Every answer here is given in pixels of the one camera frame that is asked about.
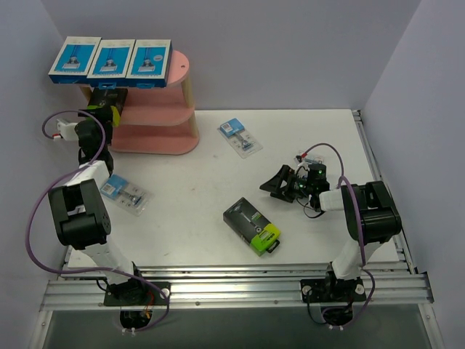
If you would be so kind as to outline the black green razor box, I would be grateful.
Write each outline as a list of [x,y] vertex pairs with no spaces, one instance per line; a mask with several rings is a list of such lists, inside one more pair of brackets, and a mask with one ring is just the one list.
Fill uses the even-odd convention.
[[280,245],[280,229],[242,197],[223,212],[224,222],[258,255],[272,254]]
[[126,88],[99,89],[95,87],[92,90],[87,109],[110,109],[108,120],[112,121],[113,127],[118,127],[127,95],[128,89]]

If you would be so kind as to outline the blue Harry's razor box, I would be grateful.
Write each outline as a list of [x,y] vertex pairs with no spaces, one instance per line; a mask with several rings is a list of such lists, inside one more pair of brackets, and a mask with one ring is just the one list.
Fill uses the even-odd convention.
[[88,74],[100,37],[68,36],[52,67],[49,78],[54,84],[88,84]]
[[86,77],[89,85],[99,89],[127,87],[126,74],[134,45],[134,39],[101,40]]
[[141,89],[166,87],[172,51],[171,39],[137,39],[126,72],[126,85]]

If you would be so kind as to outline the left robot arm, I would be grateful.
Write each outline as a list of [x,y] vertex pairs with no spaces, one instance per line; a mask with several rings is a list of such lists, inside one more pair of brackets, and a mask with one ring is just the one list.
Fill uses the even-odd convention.
[[77,112],[82,120],[57,126],[57,137],[78,142],[79,168],[65,184],[49,189],[52,218],[59,242],[89,257],[106,277],[114,302],[138,305],[147,294],[137,266],[110,239],[110,216],[101,190],[113,174],[108,150],[113,131],[110,107]]

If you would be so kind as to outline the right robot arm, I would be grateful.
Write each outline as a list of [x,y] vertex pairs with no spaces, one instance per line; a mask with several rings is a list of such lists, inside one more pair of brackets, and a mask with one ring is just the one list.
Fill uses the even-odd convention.
[[402,230],[395,203],[382,181],[354,185],[341,176],[338,187],[330,188],[326,165],[303,166],[305,173],[283,165],[277,174],[259,186],[273,198],[292,203],[305,198],[305,209],[315,212],[314,219],[327,212],[344,213],[349,238],[339,255],[330,263],[322,283],[331,300],[355,291],[363,267],[373,253]]

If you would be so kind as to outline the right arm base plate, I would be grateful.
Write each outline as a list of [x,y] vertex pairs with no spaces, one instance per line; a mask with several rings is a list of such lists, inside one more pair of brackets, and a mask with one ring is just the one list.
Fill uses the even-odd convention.
[[361,278],[355,280],[302,279],[302,301],[310,303],[363,302],[366,293]]

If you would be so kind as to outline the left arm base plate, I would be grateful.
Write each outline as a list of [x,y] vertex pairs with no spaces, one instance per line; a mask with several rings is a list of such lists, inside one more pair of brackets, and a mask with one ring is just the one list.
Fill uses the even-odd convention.
[[147,284],[131,279],[126,283],[110,285],[105,292],[104,306],[166,305],[160,293]]

